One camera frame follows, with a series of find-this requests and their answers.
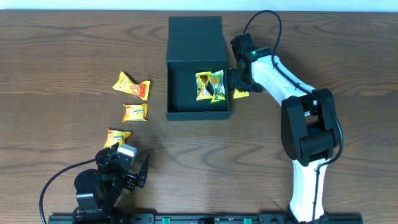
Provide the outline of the yellow chocolate wafer packet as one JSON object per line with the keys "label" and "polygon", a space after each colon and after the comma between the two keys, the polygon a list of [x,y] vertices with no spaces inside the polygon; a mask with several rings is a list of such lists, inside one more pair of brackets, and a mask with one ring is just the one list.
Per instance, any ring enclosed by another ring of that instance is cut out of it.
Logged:
{"label": "yellow chocolate wafer packet", "polygon": [[244,98],[249,96],[248,91],[244,91],[244,84],[239,79],[239,70],[237,68],[230,68],[228,72],[228,86],[233,90],[233,98]]}

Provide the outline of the green yellow snack packet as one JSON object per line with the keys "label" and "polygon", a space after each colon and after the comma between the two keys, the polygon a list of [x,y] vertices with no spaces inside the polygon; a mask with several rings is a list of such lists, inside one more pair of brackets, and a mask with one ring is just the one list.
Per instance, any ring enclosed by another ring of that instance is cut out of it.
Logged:
{"label": "green yellow snack packet", "polygon": [[210,76],[210,83],[213,88],[213,98],[211,99],[211,103],[217,103],[226,99],[223,85],[223,77],[224,71],[222,70],[214,72]]}

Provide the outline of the yellow chocolate snack packet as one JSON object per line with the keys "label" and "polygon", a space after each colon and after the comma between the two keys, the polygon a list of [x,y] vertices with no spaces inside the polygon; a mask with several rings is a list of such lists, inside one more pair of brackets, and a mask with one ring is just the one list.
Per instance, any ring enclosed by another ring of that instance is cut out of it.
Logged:
{"label": "yellow chocolate snack packet", "polygon": [[212,99],[212,94],[207,89],[210,76],[211,72],[200,72],[195,74],[197,79],[197,101]]}

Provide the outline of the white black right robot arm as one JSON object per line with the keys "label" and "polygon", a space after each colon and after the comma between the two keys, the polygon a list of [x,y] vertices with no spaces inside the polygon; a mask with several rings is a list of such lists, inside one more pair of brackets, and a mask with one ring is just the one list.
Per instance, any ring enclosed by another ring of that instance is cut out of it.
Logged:
{"label": "white black right robot arm", "polygon": [[298,223],[324,223],[323,182],[342,132],[330,90],[316,90],[290,72],[268,48],[259,49],[248,33],[230,42],[236,67],[229,89],[267,90],[281,107],[281,141],[292,160],[294,189],[289,210]]}

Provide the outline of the yellow biscuit packet near gripper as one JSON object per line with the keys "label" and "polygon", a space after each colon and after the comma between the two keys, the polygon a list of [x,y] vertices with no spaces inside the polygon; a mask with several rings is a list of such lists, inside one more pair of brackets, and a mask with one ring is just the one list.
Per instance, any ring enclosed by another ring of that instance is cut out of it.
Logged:
{"label": "yellow biscuit packet near gripper", "polygon": [[103,148],[111,147],[118,143],[119,145],[125,144],[126,139],[132,134],[130,131],[121,131],[115,129],[108,129],[107,137]]}

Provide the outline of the dark green open box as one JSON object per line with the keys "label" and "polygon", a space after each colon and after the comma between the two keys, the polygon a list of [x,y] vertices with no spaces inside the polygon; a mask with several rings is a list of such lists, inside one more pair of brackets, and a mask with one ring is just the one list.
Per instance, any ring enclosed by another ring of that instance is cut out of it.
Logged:
{"label": "dark green open box", "polygon": [[228,99],[196,100],[197,73],[228,71],[221,16],[170,17],[165,62],[169,121],[229,118]]}

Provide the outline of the yellow biscuit snack packet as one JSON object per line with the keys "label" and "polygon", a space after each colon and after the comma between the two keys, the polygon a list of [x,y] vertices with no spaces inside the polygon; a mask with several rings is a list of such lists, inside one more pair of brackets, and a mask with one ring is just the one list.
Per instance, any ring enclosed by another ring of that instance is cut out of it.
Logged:
{"label": "yellow biscuit snack packet", "polygon": [[146,121],[148,104],[141,105],[124,105],[125,111],[123,116],[123,123],[126,121]]}

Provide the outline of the yellow orange snack packet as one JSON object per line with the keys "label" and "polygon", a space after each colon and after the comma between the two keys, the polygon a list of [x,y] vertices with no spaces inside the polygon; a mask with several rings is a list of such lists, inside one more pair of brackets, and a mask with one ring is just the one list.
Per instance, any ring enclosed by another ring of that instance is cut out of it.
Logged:
{"label": "yellow orange snack packet", "polygon": [[113,85],[114,90],[136,95],[144,101],[148,99],[149,87],[149,80],[145,80],[141,83],[134,83],[124,72],[120,72],[118,81]]}

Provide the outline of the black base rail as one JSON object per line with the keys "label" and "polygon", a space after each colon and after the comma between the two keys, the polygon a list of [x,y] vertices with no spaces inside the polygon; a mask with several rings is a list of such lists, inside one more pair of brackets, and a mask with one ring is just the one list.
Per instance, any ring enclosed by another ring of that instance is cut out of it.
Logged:
{"label": "black base rail", "polygon": [[114,221],[73,220],[72,215],[51,215],[49,224],[71,223],[127,223],[127,224],[288,224],[288,223],[325,223],[325,224],[362,224],[360,215],[324,214],[315,222],[298,222],[288,213],[261,213],[260,215],[154,215],[137,213]]}

